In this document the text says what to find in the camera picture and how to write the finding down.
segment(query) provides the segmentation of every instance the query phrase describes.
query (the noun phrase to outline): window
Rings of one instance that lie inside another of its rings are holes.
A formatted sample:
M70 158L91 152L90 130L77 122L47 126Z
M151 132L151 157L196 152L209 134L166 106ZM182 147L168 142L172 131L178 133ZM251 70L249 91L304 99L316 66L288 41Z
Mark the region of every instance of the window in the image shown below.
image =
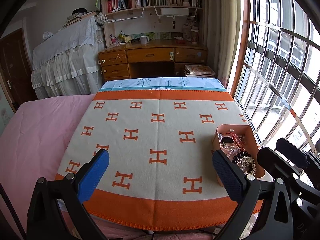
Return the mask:
M284 137L316 153L320 35L295 0L250 2L250 36L235 101L261 147L276 150L277 140Z

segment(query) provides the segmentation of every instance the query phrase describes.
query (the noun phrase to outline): wooden desk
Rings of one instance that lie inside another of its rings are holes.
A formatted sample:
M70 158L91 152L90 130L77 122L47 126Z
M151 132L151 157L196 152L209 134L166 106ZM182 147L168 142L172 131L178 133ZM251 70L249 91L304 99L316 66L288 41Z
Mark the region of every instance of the wooden desk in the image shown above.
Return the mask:
M184 76L184 65L207 63L207 48L175 40L123 44L99 52L105 81L161 76Z

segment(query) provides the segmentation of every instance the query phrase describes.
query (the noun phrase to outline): orange blanket border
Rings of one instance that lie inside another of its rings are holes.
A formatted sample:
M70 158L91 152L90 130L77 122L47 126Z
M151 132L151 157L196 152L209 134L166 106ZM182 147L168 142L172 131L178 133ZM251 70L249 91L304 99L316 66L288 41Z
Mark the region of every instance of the orange blanket border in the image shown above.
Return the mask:
M226 91L207 90L123 90L98 92L93 101L116 99L162 99L234 101Z
M63 179L63 176L57 174L55 179ZM105 199L108 199L109 204L101 205ZM262 201L258 201L253 213L259 212L261 205ZM234 212L237 203L229 197L200 201L151 200L95 189L90 200L84 202L84 206L94 216L131 228L172 231L224 224ZM177 221L176 227L169 227L168 217L160 215L164 210L167 212L167 216L170 216L171 221ZM139 218L133 215L137 213L142 213ZM197 220L195 220L194 214L198 214Z

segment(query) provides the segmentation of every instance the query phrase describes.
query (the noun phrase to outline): brown wooden door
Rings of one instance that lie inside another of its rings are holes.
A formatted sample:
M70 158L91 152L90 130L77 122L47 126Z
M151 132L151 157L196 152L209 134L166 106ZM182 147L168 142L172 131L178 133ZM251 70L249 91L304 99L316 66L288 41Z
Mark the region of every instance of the brown wooden door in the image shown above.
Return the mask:
M37 100L24 49L22 29L0 40L0 64L4 83L15 103Z

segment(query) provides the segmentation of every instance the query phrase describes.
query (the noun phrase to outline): black cable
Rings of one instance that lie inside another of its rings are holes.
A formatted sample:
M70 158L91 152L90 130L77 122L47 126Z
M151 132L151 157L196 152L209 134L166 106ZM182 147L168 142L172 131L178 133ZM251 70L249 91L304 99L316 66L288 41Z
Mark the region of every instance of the black cable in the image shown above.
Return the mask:
M21 222L20 222L20 220L19 220L19 218L17 216L17 213L14 210L14 208L13 208L13 206L12 206L12 204L11 204L7 194L6 194L6 192L4 191L4 188L2 187L1 183L0 183L0 195L2 196L2 198L3 198L4 202L5 202L5 204L7 205L7 207L9 209L14 221L16 222L16 225L17 225L17 227L18 227L18 229L20 231L20 234L21 234L22 238L24 240L26 240L27 239L26 233L25 233L25 231L24 231L24 229L23 229L23 227L21 225Z
M206 233L206 234L214 235L214 236L217 236L217 235L218 235L218 234L216 234L216 233L209 232L209 231L202 230L202 229L197 229L197 230L200 231L200 232Z

